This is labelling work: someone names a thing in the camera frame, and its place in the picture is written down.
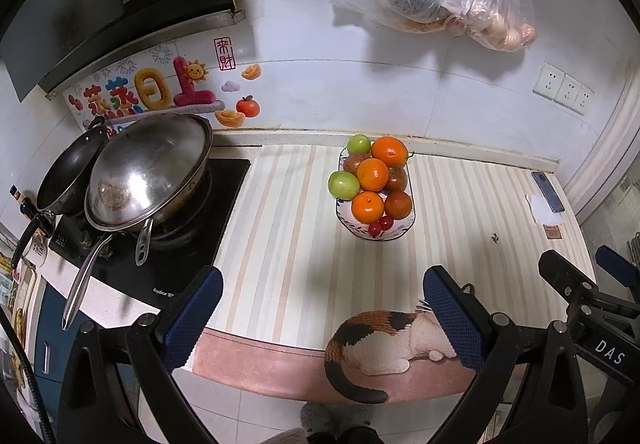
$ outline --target pink leather edge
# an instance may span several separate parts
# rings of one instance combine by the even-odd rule
[[[403,374],[365,376],[342,364],[355,384],[385,390],[389,402],[402,402],[464,392],[474,371],[458,360],[412,361]],[[324,374],[324,352],[286,347],[205,329],[196,345],[193,373],[240,390],[322,403],[350,402],[338,394]]]

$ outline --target cat tail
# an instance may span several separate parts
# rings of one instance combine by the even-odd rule
[[[347,399],[364,404],[378,404],[386,402],[388,395],[383,390],[373,390],[353,384],[342,370],[342,344],[331,339],[324,351],[324,373],[335,388],[335,391]]]

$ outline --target black cable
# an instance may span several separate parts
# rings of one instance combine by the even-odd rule
[[[18,354],[18,358],[20,359],[20,364],[22,365],[24,375],[27,378],[27,383],[29,384],[29,389],[31,390],[31,395],[33,396],[33,400],[36,402],[36,411],[40,416],[40,427],[43,430],[44,442],[45,444],[56,444],[56,436],[53,433],[53,428],[51,427],[47,410],[44,407],[44,401],[40,395],[40,389],[36,383],[36,377],[33,373],[31,363],[27,358],[27,354],[24,353],[24,348],[22,348],[20,340],[18,339],[18,336],[16,335],[14,328],[11,326],[11,322],[7,318],[2,307],[0,307],[0,325],[2,325],[4,332],[6,332],[6,335],[9,337],[9,341],[14,346],[14,349]]]

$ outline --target calico cat print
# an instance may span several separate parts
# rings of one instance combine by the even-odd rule
[[[357,402],[385,402],[386,392],[353,384],[340,362],[378,376],[405,372],[410,360],[454,358],[456,353],[436,316],[426,304],[418,308],[413,313],[361,312],[340,325],[324,351],[324,372],[332,387]]]

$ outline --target smiling sun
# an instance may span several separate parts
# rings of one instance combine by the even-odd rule
[[[184,75],[190,82],[206,81],[206,74],[209,74],[209,71],[204,68],[204,63],[200,63],[198,60],[187,62]]]

